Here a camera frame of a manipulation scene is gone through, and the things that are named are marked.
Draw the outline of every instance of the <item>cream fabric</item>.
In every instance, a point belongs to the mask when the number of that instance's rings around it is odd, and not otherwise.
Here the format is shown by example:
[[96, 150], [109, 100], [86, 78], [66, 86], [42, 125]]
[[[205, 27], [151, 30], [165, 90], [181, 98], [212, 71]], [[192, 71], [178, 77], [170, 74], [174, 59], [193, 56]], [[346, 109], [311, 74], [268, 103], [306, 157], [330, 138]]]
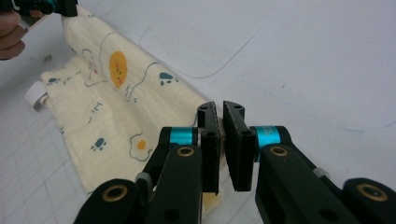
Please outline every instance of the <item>cream fabric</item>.
[[[109, 179], [134, 180], [161, 128], [193, 125], [205, 101], [81, 7], [64, 19], [64, 33], [77, 56], [42, 80], [82, 184], [90, 192]], [[204, 210], [220, 200], [205, 195]]]

